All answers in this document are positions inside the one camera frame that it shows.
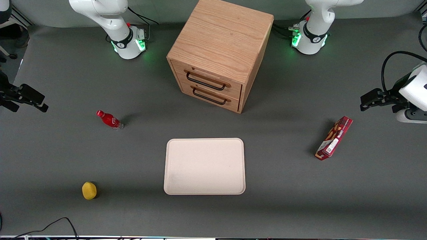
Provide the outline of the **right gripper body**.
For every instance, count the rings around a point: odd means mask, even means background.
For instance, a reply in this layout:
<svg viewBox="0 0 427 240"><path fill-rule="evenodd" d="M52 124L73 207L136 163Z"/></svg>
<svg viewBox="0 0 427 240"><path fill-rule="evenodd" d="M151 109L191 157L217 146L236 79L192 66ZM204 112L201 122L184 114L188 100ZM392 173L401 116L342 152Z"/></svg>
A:
<svg viewBox="0 0 427 240"><path fill-rule="evenodd" d="M0 94L1 97L10 95L9 78L3 71L0 71Z"/></svg>

